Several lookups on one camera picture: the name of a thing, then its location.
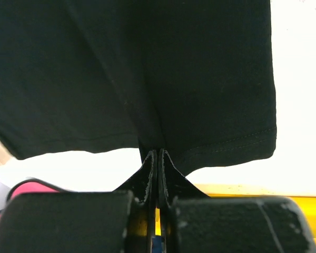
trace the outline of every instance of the black fabric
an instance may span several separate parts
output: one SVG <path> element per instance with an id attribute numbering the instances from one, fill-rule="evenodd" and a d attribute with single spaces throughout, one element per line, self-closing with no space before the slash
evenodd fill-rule
<path id="1" fill-rule="evenodd" d="M 0 0 L 0 140 L 18 159 L 165 148 L 188 174 L 272 155 L 269 1 Z"/>

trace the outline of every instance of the pink object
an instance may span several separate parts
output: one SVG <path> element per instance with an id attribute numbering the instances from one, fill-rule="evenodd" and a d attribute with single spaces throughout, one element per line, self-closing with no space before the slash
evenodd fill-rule
<path id="1" fill-rule="evenodd" d="M 64 191 L 60 188 L 42 182 L 40 180 L 27 180 L 17 184 L 13 187 L 7 196 L 7 201 L 15 198 L 19 194 L 32 193 L 32 192 L 61 192 Z"/>

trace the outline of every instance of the white surface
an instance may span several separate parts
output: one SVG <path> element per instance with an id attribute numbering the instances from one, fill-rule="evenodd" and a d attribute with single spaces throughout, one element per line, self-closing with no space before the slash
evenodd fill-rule
<path id="1" fill-rule="evenodd" d="M 278 141 L 274 156 L 227 168 L 204 168 L 193 183 L 251 184 L 316 194 L 316 0 L 272 0 Z M 78 191 L 115 189 L 141 165 L 135 149 L 67 152 L 12 160 L 0 179 L 12 186 L 37 177 Z"/>

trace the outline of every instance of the black t-shirt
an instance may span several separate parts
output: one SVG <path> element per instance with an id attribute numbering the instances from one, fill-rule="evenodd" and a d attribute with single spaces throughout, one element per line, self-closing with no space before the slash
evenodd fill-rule
<path id="1" fill-rule="evenodd" d="M 0 0 L 0 140 L 18 159 L 165 148 L 188 174 L 272 155 L 269 1 Z"/>

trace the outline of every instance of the yellow bar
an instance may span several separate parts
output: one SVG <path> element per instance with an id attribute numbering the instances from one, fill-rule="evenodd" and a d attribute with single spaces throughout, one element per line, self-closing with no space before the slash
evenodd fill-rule
<path id="1" fill-rule="evenodd" d="M 314 196 L 293 196 L 291 194 L 286 194 L 289 192 L 276 192 L 269 191 L 263 188 L 258 187 L 249 187 L 249 186 L 227 186 L 227 185 L 196 185 L 200 190 L 205 192 L 211 197 L 251 197 L 251 196 L 268 196 L 268 195 L 277 195 L 277 196 L 287 196 L 293 199 L 298 206 L 301 208 L 304 213 L 312 233 L 316 241 L 316 197 Z M 160 214 L 159 210 L 156 211 L 156 235 L 161 235 L 160 231 Z"/>

